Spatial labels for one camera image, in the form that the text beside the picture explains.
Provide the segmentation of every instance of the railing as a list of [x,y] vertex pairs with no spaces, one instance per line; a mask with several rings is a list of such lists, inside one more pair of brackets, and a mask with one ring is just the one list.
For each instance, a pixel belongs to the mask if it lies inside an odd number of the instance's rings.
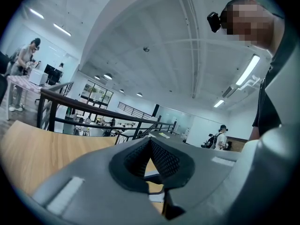
[[[56,84],[51,87],[42,88],[41,90],[48,90],[55,94],[59,94],[62,97],[65,97],[71,90],[73,82]],[[37,127],[44,130],[48,129],[50,113],[52,109],[52,101],[46,99],[42,94],[38,104],[37,109]]]
[[129,113],[130,115],[132,115],[133,117],[136,117],[136,118],[142,118],[142,119],[150,119],[152,118],[151,115],[145,113],[145,112],[142,112],[140,110],[137,110],[131,106],[128,106],[124,103],[121,103],[119,102],[119,105],[118,105],[118,108]]
[[[56,110],[59,105],[67,106],[69,108],[77,109],[80,111],[84,111],[90,114],[96,114],[100,116],[105,116],[105,117],[110,117],[110,118],[115,118],[115,119],[121,119],[121,120],[126,120],[126,121],[132,121],[132,122],[138,122],[137,127],[109,127],[109,126],[99,126],[99,125],[92,125],[92,124],[87,124],[87,123],[79,123],[73,120],[68,120],[68,119],[61,119],[56,117]],[[46,116],[42,118],[42,114],[44,111],[48,111],[46,113]],[[152,130],[165,130],[165,131],[170,131],[171,133],[173,132],[176,122],[174,124],[171,123],[162,123],[159,121],[152,121],[152,120],[145,120],[133,116],[128,116],[124,115],[121,113],[117,112],[111,112],[105,109],[97,108],[85,103],[82,103],[77,100],[73,100],[69,97],[63,96],[59,93],[56,93],[54,89],[41,89],[41,100],[40,100],[40,105],[38,108],[38,114],[37,114],[37,127],[47,129],[49,131],[54,131],[54,125],[55,122],[61,122],[65,124],[70,124],[74,126],[81,126],[81,127],[89,127],[89,128],[99,128],[99,129],[106,129],[106,130],[134,130],[135,133],[133,135],[123,135],[120,132],[117,134],[117,139],[116,143],[120,141],[119,137],[124,136],[127,138],[132,138],[133,140],[136,138],[141,138],[145,137],[146,135],[149,134],[150,131]],[[49,125],[44,125],[45,124],[45,119],[49,118]],[[150,127],[141,127],[142,124],[152,124]]]

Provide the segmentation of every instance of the metal railing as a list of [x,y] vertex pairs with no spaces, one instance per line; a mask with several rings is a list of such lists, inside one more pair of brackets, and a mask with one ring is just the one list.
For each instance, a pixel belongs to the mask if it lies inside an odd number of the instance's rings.
[[129,113],[130,115],[132,115],[133,117],[136,117],[136,118],[142,118],[142,119],[150,119],[152,118],[151,115],[145,113],[145,112],[142,112],[140,110],[137,110],[131,106],[128,106],[122,102],[119,102],[119,105],[118,105],[118,108]]
[[[111,112],[109,110],[101,109],[98,107],[94,107],[85,103],[82,103],[77,100],[73,100],[69,97],[63,96],[59,93],[56,93],[54,89],[41,89],[41,100],[40,100],[40,105],[38,108],[38,114],[37,114],[37,127],[46,129],[49,131],[54,132],[54,125],[55,122],[61,122],[65,124],[70,124],[70,125],[75,125],[75,126],[81,126],[81,127],[89,127],[89,128],[99,128],[99,129],[106,129],[106,130],[134,130],[135,133],[131,136],[125,135],[125,137],[128,139],[132,137],[132,139],[136,138],[141,138],[145,137],[146,135],[149,134],[150,131],[152,130],[163,130],[167,129],[167,131],[173,132],[176,122],[174,124],[171,123],[163,123],[159,122],[160,118],[158,121],[152,121],[152,120],[146,120],[146,119],[141,119],[133,116],[128,116],[124,115],[121,113],[117,112]],[[109,126],[99,126],[99,125],[92,125],[88,123],[79,123],[73,120],[68,120],[68,119],[61,119],[56,117],[56,110],[59,105],[67,106],[72,109],[77,109],[80,111],[84,111],[87,113],[91,114],[96,114],[100,116],[105,116],[105,117],[110,117],[110,118],[116,118],[116,119],[121,119],[121,120],[127,120],[127,121],[132,121],[132,122],[138,122],[137,127],[109,127]],[[42,118],[43,112],[47,111],[46,116]],[[44,125],[45,121],[44,119],[48,119],[49,125]],[[141,127],[143,123],[149,123],[152,124],[149,127]],[[119,132],[117,134],[117,139],[116,143],[119,140],[121,133]]]

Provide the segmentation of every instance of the wooden desk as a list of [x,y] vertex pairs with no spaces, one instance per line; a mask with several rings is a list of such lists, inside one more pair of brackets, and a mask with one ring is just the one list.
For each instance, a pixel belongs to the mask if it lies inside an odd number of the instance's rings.
[[[0,144],[0,159],[11,183],[32,195],[49,176],[81,155],[115,144],[116,137],[85,137],[45,131],[14,122]],[[146,171],[156,170],[150,160]],[[162,185],[150,183],[151,192]],[[163,203],[153,205],[161,212]]]

